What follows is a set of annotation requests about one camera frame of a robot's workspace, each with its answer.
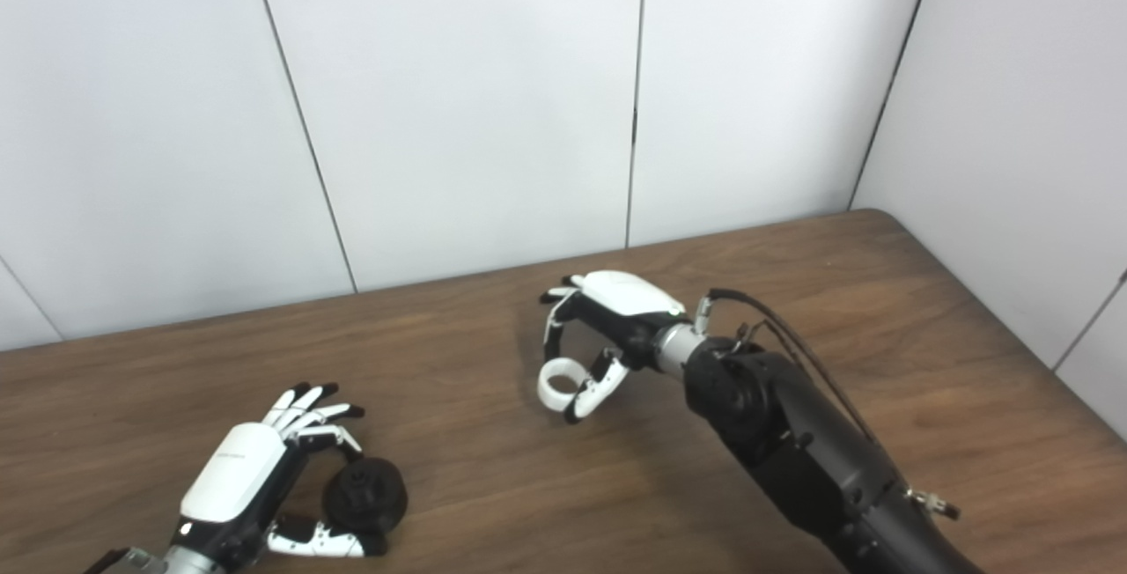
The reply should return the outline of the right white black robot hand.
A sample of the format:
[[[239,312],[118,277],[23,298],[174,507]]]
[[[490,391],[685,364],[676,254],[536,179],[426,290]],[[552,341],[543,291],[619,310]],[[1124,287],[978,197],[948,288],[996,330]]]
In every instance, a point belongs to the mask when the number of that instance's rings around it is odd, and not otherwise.
[[[538,397],[568,424],[589,417],[629,373],[644,369],[664,372],[664,342],[692,325],[687,309],[676,298],[623,270],[564,276],[539,301],[549,310]],[[564,330],[574,321],[607,338],[607,346],[587,368],[561,353]]]

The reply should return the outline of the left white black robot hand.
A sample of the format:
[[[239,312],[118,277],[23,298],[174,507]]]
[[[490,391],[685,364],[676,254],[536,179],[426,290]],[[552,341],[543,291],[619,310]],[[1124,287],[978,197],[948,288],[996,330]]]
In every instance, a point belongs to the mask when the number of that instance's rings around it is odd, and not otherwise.
[[[166,573],[238,573],[268,553],[334,559],[387,554],[383,535],[279,513],[313,454],[336,449],[346,460],[364,458],[339,423],[363,417],[362,407],[321,405],[338,389],[291,386],[261,420],[229,430],[181,498]]]

